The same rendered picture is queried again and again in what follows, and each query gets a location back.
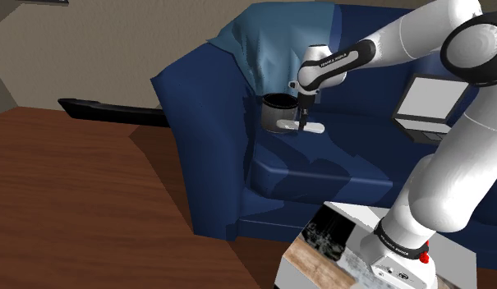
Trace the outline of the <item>white remote control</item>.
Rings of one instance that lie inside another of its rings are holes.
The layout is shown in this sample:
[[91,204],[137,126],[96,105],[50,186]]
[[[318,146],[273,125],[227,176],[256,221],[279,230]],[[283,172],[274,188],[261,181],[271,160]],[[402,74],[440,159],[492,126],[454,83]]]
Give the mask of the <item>white remote control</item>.
[[[286,129],[290,130],[299,130],[300,123],[299,122],[291,122],[291,121],[285,121],[284,127]],[[310,132],[310,133],[316,133],[316,134],[321,134],[325,130],[324,125],[318,122],[307,122],[304,127],[302,128],[302,131],[305,132]]]

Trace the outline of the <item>dark grey metal pot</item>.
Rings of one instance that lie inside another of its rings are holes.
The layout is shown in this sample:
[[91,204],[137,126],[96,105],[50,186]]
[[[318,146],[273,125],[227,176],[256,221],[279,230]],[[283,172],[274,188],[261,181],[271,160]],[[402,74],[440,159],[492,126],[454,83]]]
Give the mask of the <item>dark grey metal pot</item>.
[[266,94],[262,98],[261,126],[273,133],[286,133],[277,126],[278,120],[294,120],[298,102],[290,94]]

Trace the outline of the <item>light blue blanket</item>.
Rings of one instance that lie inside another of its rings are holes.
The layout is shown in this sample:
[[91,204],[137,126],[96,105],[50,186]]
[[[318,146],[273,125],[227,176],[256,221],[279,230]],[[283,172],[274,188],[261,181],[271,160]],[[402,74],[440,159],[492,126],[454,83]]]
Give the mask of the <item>light blue blanket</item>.
[[341,33],[341,7],[333,2],[259,2],[209,43],[234,56],[255,94],[296,97],[288,83],[297,78],[306,49],[324,44],[335,52]]

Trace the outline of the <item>dark blue sofa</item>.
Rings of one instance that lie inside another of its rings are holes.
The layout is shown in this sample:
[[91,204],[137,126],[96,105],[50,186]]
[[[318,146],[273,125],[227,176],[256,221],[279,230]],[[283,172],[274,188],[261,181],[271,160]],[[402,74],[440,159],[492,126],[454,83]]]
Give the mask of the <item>dark blue sofa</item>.
[[[411,12],[337,4],[338,50]],[[177,142],[194,232],[232,240],[291,240],[327,200],[388,208],[436,145],[414,143],[392,115],[414,74],[447,76],[439,53],[358,69],[320,91],[310,120],[321,134],[274,134],[234,56],[202,44],[152,85]]]

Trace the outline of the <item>black laptop with grey screen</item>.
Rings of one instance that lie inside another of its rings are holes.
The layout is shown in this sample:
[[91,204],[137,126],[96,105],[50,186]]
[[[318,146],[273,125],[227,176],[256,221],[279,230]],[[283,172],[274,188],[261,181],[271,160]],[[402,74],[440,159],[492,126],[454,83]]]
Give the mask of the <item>black laptop with grey screen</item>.
[[451,130],[448,120],[469,84],[445,76],[414,74],[392,120],[414,143],[438,145]]

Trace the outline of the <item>patterned robot stand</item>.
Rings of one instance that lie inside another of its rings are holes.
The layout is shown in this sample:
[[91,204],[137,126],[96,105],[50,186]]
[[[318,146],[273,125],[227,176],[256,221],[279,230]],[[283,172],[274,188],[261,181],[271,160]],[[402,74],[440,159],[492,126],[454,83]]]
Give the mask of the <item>patterned robot stand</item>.
[[277,289],[477,289],[476,253],[436,233],[430,260],[431,286],[385,257],[367,265],[361,239],[372,233],[387,209],[324,203],[284,252],[274,281]]

